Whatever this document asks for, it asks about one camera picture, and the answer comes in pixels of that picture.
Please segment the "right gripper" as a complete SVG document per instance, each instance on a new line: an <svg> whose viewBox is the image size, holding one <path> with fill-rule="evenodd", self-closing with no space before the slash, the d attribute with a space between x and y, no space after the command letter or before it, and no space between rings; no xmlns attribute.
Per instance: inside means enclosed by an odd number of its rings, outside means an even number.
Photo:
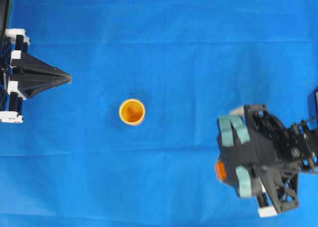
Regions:
<svg viewBox="0 0 318 227"><path fill-rule="evenodd" d="M245 105L218 118L217 161L239 198L258 202L262 218L299 206L300 131L287 129L266 105Z"/></svg>

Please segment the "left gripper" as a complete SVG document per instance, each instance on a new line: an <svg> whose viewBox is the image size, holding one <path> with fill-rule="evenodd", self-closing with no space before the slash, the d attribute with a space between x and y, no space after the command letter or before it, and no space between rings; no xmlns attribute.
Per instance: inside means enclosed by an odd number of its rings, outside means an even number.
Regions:
<svg viewBox="0 0 318 227"><path fill-rule="evenodd" d="M25 29L6 29L0 34L0 121L3 123L22 123L23 101L72 82L70 74L28 54L29 45ZM61 77L13 78L14 68Z"/></svg>

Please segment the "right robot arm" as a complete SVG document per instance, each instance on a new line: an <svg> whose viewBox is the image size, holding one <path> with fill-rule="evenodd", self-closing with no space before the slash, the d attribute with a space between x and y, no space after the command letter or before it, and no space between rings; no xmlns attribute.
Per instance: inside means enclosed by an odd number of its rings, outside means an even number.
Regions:
<svg viewBox="0 0 318 227"><path fill-rule="evenodd" d="M308 120L286 127L265 104L246 104L217 119L218 180L240 198L256 198L262 218L299 207L300 173L318 172L318 131Z"/></svg>

